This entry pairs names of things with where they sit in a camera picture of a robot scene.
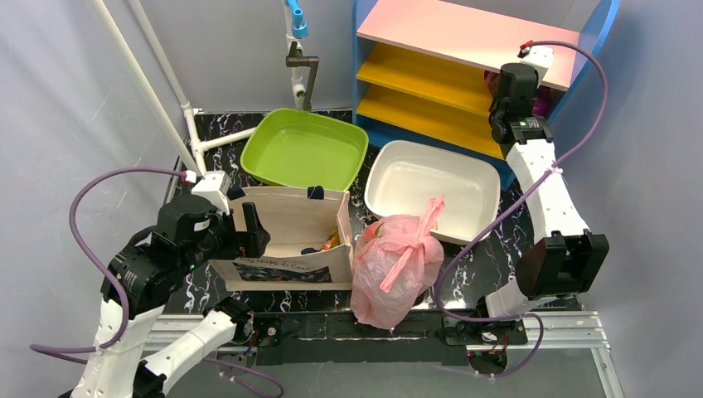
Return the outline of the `cream canvas tote bag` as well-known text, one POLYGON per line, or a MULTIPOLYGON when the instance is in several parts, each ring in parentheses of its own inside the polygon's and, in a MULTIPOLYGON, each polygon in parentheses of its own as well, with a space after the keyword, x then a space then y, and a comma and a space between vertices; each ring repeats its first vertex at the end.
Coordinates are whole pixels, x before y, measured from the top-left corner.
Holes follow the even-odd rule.
POLYGON ((229 204, 235 228, 245 229, 241 205, 253 202, 271 239, 260 258, 211 260, 228 290, 351 289, 349 192, 319 187, 245 187, 242 192, 229 204), (320 251, 335 230, 340 245, 320 251))

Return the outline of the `orange snack packet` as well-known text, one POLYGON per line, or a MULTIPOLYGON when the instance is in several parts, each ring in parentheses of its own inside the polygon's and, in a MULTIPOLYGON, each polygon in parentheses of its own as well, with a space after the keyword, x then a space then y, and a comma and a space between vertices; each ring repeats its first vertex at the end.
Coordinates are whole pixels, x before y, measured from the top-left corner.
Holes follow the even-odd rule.
POLYGON ((320 251, 327 251, 332 248, 335 248, 336 246, 340 245, 340 232, 339 230, 335 230, 330 233, 329 237, 327 238, 326 242, 322 245, 320 251))

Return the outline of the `pink plastic grocery bag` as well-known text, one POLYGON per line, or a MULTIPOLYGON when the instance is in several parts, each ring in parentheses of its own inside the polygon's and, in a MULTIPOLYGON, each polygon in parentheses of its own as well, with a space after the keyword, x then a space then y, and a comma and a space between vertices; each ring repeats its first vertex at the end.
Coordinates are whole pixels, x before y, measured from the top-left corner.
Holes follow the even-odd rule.
POLYGON ((428 199, 421 216, 383 217, 356 240, 350 307, 360 324, 391 330, 436 282, 444 248, 432 236, 444 196, 428 199))

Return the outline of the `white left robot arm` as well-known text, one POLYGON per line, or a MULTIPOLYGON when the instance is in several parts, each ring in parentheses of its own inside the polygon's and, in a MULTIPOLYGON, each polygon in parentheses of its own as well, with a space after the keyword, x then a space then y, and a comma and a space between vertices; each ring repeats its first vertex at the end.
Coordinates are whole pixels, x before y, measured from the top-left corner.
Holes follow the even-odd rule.
POLYGON ((243 334, 249 309, 225 298, 175 342, 148 357, 144 346, 172 294, 210 260, 263 255, 270 235, 253 202, 241 205, 245 231, 230 209, 183 195, 161 207, 157 222, 136 233, 110 261, 91 353, 67 397, 164 397, 198 362, 243 334))

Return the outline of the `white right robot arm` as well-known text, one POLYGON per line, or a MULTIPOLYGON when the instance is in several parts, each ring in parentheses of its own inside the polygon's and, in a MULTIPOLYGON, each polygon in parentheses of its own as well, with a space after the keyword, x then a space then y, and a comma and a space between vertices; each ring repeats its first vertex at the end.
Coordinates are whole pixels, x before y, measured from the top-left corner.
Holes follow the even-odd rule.
POLYGON ((606 236, 587 226, 553 165, 551 131, 532 113, 538 83, 533 66, 505 64, 490 108, 492 136, 526 196, 535 243, 518 260, 514 279, 484 297, 489 318, 522 315, 588 292, 609 252, 606 236))

